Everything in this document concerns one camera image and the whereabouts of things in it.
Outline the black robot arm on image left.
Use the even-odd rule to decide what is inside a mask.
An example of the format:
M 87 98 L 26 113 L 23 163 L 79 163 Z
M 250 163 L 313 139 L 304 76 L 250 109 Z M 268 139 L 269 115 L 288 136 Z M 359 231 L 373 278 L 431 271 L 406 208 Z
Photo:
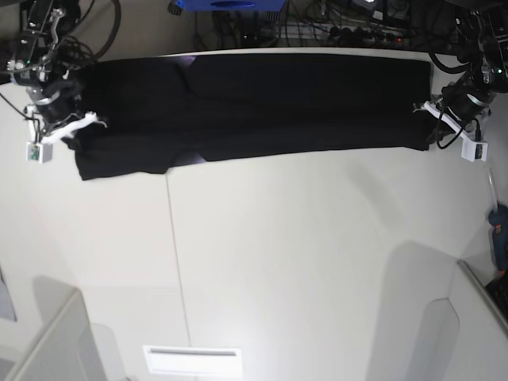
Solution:
M 31 2 L 25 27 L 1 71 L 24 87 L 31 99 L 23 111 L 15 109 L 28 122 L 30 146 L 72 138 L 89 125 L 107 126 L 95 112 L 80 109 L 83 84 L 75 72 L 95 64 L 115 41 L 121 25 L 121 3 L 111 4 L 114 19 L 110 34 L 105 44 L 92 52 L 74 35 L 91 7 L 83 13 L 78 1 Z

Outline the black robot arm on image right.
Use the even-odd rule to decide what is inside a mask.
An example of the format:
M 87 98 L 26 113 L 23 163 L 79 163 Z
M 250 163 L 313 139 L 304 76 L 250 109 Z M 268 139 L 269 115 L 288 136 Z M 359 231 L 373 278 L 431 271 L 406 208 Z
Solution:
M 460 63 L 451 67 L 436 54 L 430 40 L 428 18 L 435 1 L 424 1 L 420 12 L 421 38 L 431 62 L 456 83 L 442 89 L 437 101 L 436 140 L 442 137 L 445 118 L 450 117 L 462 133 L 466 125 L 490 107 L 497 94 L 507 92 L 507 2 L 449 1 L 453 7 Z

